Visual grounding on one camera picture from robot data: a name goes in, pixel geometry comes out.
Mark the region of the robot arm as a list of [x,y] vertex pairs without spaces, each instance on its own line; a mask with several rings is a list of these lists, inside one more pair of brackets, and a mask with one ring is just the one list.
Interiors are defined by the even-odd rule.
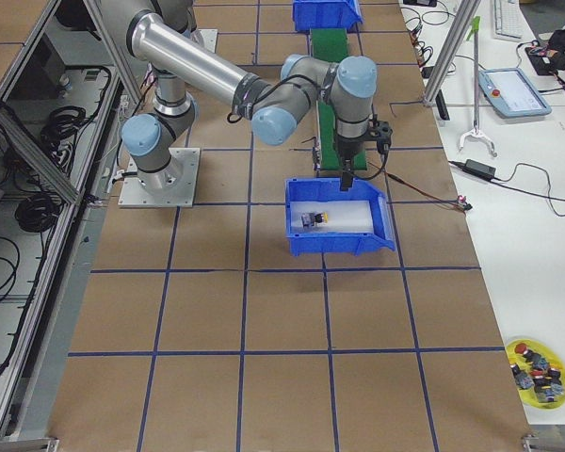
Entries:
[[196,20],[190,1],[103,1],[99,10],[130,57],[228,105],[228,122],[250,121],[252,132],[270,146],[292,136],[316,102],[329,105],[344,190],[356,177],[354,157],[366,142],[376,143],[382,157],[389,153],[391,129],[372,112],[378,70],[368,57],[336,63],[293,54],[282,65],[280,82],[270,85],[191,38]]

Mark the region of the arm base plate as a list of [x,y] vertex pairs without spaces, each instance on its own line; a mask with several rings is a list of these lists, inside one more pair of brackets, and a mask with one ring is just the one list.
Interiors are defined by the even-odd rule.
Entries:
[[169,165],[155,173],[137,169],[135,159],[130,158],[128,170],[137,175],[125,177],[119,196],[119,206],[125,208],[165,208],[193,206],[200,148],[170,147]]
[[197,42],[200,46],[204,47],[208,51],[215,53],[218,42],[218,30],[217,29],[207,29],[207,28],[197,28],[191,32],[191,39]]

